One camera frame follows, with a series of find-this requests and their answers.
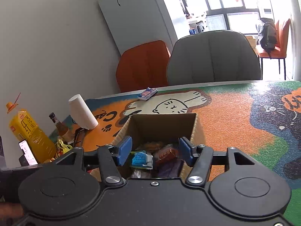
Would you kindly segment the small blue tissue pack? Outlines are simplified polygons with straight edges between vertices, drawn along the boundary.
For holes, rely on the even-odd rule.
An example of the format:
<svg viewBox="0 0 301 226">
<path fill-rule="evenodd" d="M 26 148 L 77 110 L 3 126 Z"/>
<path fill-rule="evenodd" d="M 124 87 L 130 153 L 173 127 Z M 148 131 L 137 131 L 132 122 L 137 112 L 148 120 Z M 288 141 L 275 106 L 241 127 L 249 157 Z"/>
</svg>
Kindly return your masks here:
<svg viewBox="0 0 301 226">
<path fill-rule="evenodd" d="M 142 101 L 147 101 L 152 96 L 154 96 L 157 92 L 158 92 L 158 90 L 156 88 L 147 87 L 146 90 L 144 90 L 137 96 L 137 98 Z"/>
</svg>

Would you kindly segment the white leaning board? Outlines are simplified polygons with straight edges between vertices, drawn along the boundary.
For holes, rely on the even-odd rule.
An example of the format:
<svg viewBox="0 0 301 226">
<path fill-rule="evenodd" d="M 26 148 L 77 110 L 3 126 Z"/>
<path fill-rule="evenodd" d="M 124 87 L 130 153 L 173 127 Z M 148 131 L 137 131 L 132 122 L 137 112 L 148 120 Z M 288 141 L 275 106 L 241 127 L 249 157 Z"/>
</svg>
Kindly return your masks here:
<svg viewBox="0 0 301 226">
<path fill-rule="evenodd" d="M 157 40 L 173 50 L 177 36 L 164 0 L 98 0 L 98 4 L 120 54 Z"/>
</svg>

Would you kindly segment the colourful cat table mat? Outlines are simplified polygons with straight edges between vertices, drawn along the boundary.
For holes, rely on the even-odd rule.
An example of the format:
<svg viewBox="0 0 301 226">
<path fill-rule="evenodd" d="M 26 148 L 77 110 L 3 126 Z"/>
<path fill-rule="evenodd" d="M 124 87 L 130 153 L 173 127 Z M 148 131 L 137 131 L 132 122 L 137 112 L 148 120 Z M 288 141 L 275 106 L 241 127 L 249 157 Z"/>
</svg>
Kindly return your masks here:
<svg viewBox="0 0 301 226">
<path fill-rule="evenodd" d="M 234 146 L 282 176 L 292 189 L 285 217 L 300 225 L 300 82 L 207 83 L 88 99 L 101 144 L 111 143 L 134 114 L 196 113 L 207 145 Z"/>
</svg>

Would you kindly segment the orange chair near window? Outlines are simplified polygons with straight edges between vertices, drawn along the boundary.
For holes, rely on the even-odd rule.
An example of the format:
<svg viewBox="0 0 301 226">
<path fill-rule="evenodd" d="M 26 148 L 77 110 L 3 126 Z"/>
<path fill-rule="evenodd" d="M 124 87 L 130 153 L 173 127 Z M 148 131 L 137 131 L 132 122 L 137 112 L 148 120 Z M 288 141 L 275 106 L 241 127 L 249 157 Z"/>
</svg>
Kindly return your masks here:
<svg viewBox="0 0 301 226">
<path fill-rule="evenodd" d="M 258 42 L 255 47 L 260 66 L 261 80 L 263 79 L 263 59 L 277 59 L 279 73 L 281 73 L 281 60 L 283 60 L 284 80 L 286 80 L 286 57 L 289 28 L 291 19 L 275 22 L 271 18 L 260 18 L 256 24 Z"/>
</svg>

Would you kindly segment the black backpack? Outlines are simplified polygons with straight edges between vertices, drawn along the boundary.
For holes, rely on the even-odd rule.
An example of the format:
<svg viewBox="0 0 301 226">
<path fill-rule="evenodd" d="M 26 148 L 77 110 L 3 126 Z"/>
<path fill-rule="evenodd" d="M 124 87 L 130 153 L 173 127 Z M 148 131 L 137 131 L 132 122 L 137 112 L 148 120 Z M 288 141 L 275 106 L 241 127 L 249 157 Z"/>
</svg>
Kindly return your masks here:
<svg viewBox="0 0 301 226">
<path fill-rule="evenodd" d="M 271 59 L 271 52 L 277 44 L 277 30 L 273 19 L 260 18 L 256 24 L 258 43 Z"/>
</svg>

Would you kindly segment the yellow oil bottle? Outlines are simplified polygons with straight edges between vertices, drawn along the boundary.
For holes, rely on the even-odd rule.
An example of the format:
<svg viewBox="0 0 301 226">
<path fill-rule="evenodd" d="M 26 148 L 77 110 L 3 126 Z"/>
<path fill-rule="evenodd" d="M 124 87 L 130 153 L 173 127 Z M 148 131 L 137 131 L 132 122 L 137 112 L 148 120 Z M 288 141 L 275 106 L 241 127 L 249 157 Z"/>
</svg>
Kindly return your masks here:
<svg viewBox="0 0 301 226">
<path fill-rule="evenodd" d="M 21 108 L 17 101 L 6 104 L 9 129 L 18 141 L 26 141 L 38 163 L 53 158 L 57 152 L 55 144 L 40 129 L 28 110 Z"/>
</svg>

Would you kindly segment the dark glass bottle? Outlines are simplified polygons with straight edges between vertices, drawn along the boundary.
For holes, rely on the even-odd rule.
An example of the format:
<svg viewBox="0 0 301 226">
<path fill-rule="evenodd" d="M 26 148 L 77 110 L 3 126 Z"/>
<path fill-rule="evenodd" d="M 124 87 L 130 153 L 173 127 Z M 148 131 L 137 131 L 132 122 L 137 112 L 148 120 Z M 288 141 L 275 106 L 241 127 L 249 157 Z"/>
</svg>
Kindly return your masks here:
<svg viewBox="0 0 301 226">
<path fill-rule="evenodd" d="M 68 126 L 60 122 L 56 115 L 52 112 L 49 115 L 49 118 L 52 120 L 52 122 L 55 124 L 59 136 L 68 144 L 73 143 L 74 141 L 74 134 L 72 131 L 69 129 Z"/>
</svg>

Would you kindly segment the white paper roll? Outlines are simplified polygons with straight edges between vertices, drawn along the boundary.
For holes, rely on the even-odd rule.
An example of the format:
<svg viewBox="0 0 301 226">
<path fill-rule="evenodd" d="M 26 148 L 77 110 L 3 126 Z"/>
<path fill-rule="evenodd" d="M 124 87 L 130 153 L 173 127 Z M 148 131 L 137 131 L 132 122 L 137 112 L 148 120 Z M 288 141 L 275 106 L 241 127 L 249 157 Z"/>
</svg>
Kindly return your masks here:
<svg viewBox="0 0 301 226">
<path fill-rule="evenodd" d="M 68 104 L 71 117 L 81 128 L 93 130 L 98 126 L 97 119 L 80 94 L 71 97 Z"/>
</svg>

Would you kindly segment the brown cardboard box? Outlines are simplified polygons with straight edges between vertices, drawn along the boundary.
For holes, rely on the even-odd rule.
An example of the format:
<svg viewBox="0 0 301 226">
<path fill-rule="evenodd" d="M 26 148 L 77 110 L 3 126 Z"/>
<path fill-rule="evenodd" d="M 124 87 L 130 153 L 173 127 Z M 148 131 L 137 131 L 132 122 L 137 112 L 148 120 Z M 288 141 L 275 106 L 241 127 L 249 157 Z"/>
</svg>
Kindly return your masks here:
<svg viewBox="0 0 301 226">
<path fill-rule="evenodd" d="M 176 144 L 186 137 L 192 145 L 205 144 L 203 127 L 196 113 L 185 114 L 134 114 L 115 136 L 99 134 L 89 144 L 117 145 L 125 136 L 132 137 L 132 150 L 146 143 Z"/>
</svg>

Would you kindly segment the cardboard boxes by window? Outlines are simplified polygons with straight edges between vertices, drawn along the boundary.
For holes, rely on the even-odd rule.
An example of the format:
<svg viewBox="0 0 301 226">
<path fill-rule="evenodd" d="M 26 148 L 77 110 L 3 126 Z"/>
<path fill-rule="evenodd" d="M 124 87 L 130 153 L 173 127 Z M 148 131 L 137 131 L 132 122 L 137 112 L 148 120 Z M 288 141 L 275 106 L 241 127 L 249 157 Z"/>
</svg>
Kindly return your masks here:
<svg viewBox="0 0 301 226">
<path fill-rule="evenodd" d="M 252 35 L 245 35 L 245 38 L 247 39 L 250 46 L 254 50 L 256 48 L 256 45 L 257 45 L 257 38 L 255 36 L 252 36 Z"/>
</svg>

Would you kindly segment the purple packaged bread snack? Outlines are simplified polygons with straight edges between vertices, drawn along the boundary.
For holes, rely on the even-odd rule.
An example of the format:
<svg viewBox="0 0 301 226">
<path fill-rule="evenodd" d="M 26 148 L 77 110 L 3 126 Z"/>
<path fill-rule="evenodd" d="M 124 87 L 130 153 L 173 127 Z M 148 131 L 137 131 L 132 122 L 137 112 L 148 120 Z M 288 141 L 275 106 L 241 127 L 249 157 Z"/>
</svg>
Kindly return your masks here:
<svg viewBox="0 0 301 226">
<path fill-rule="evenodd" d="M 156 169 L 154 178 L 177 178 L 180 176 L 183 164 L 184 161 L 178 158 L 164 163 Z"/>
</svg>

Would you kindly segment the orange chair by wall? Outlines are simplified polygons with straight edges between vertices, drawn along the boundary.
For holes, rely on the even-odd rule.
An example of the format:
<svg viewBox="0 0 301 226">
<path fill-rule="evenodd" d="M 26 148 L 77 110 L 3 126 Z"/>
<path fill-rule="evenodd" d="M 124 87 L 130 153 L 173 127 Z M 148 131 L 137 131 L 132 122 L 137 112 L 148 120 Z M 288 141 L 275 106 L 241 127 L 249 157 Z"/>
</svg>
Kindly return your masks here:
<svg viewBox="0 0 301 226">
<path fill-rule="evenodd" d="M 167 65 L 170 52 L 162 40 L 126 50 L 118 63 L 116 80 L 121 92 L 168 85 Z"/>
</svg>

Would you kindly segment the blue snack bag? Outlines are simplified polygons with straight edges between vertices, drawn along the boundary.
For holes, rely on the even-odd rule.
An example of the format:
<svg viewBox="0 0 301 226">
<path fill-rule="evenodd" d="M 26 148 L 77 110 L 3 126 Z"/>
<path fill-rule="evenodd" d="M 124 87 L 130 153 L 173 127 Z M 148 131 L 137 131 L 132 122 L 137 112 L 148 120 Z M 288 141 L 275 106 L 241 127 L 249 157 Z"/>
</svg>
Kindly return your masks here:
<svg viewBox="0 0 301 226">
<path fill-rule="evenodd" d="M 153 156 L 145 150 L 131 152 L 131 167 L 136 169 L 153 169 Z"/>
</svg>

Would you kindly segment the yellow plastic bag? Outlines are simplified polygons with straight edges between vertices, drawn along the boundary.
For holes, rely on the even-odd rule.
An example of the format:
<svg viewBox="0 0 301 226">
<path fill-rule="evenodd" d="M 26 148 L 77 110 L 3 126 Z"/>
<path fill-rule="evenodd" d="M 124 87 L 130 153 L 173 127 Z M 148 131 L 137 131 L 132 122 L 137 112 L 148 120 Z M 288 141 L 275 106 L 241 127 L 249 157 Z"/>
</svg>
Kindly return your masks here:
<svg viewBox="0 0 301 226">
<path fill-rule="evenodd" d="M 73 149 L 72 145 L 64 142 L 61 138 L 57 139 L 56 148 L 57 148 L 57 151 L 55 153 L 55 156 L 50 159 L 45 160 L 44 163 L 53 162 L 57 158 L 61 157 L 62 155 L 64 155 L 65 153 L 67 153 Z"/>
</svg>

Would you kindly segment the smartphone with white screen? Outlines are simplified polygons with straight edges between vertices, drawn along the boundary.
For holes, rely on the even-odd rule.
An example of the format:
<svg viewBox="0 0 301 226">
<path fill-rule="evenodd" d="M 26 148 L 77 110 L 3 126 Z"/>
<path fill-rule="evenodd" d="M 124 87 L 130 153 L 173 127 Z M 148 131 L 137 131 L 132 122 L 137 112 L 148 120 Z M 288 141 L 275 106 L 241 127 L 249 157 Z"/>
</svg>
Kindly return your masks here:
<svg viewBox="0 0 301 226">
<path fill-rule="evenodd" d="M 19 147 L 22 151 L 22 156 L 19 158 L 19 162 L 21 166 L 30 166 L 30 165 L 38 165 L 37 160 L 35 159 L 27 140 L 20 141 Z"/>
</svg>

